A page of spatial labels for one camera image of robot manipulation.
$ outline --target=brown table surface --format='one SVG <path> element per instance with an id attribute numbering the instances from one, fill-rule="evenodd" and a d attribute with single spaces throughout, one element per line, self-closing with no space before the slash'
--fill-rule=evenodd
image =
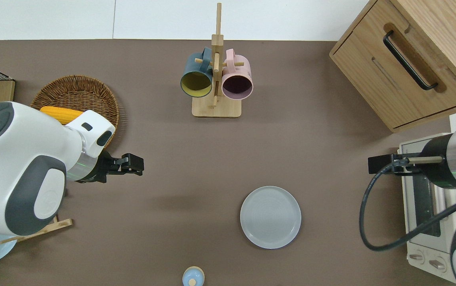
<path id="1" fill-rule="evenodd" d="M 68 183 L 59 212 L 74 225 L 19 242 L 0 260 L 0 285 L 181 285 L 197 265 L 216 285 L 451 285 L 410 266 L 406 247 L 372 252 L 358 211 L 367 157 L 449 132 L 441 119 L 391 134 L 329 59 L 334 42 L 225 41 L 250 60 L 254 92 L 238 119 L 195 118 L 179 87 L 186 57 L 209 41 L 0 41 L 0 71 L 30 104 L 47 83 L 84 74 L 121 106 L 113 156 L 145 159 L 142 177 Z M 296 239 L 277 250 L 242 232 L 245 197 L 272 185 L 302 211 Z M 404 234 L 400 179 L 378 181 L 367 207 L 374 243 Z"/>

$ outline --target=white wall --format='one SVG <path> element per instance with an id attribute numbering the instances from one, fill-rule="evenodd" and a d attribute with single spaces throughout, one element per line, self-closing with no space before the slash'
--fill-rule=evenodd
<path id="1" fill-rule="evenodd" d="M 336 41 L 368 0 L 223 0 L 227 40 Z M 210 39 L 213 0 L 0 0 L 0 40 Z"/>

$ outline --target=oven knob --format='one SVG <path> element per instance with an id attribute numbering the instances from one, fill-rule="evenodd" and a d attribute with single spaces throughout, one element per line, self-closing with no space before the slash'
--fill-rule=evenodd
<path id="1" fill-rule="evenodd" d="M 413 260 L 419 260 L 419 261 L 424 260 L 424 257 L 422 257 L 422 255 L 408 255 L 408 257 L 410 257 Z"/>
<path id="2" fill-rule="evenodd" d="M 413 253 L 411 255 L 408 255 L 408 259 L 413 259 L 417 261 L 420 264 L 424 264 L 424 255 L 420 250 L 416 250 L 417 253 Z"/>
<path id="3" fill-rule="evenodd" d="M 438 269 L 439 271 L 445 272 L 447 271 L 446 266 L 445 266 L 445 260 L 443 260 L 441 257 L 437 257 L 435 260 L 430 260 L 429 264 L 433 266 L 434 268 Z"/>

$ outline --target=blue mug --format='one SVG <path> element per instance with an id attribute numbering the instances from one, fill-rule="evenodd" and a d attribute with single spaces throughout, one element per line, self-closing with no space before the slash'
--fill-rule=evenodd
<path id="1" fill-rule="evenodd" d="M 203 62 L 197 63 L 196 58 L 200 58 Z M 210 61 L 212 61 L 212 50 L 208 47 L 205 47 L 203 52 L 194 53 L 187 58 L 180 87 L 188 96 L 204 97 L 212 90 L 213 71 Z"/>

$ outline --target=mug handle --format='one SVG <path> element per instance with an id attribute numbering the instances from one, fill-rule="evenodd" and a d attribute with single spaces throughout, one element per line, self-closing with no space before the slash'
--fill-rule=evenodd
<path id="1" fill-rule="evenodd" d="M 226 68 L 229 73 L 237 71 L 235 69 L 235 50 L 233 49 L 226 50 Z"/>
<path id="2" fill-rule="evenodd" d="M 208 47 L 205 47 L 201 53 L 201 59 L 203 62 L 201 63 L 199 70 L 206 72 L 208 70 L 208 67 L 210 67 L 210 62 L 212 61 L 212 50 Z"/>

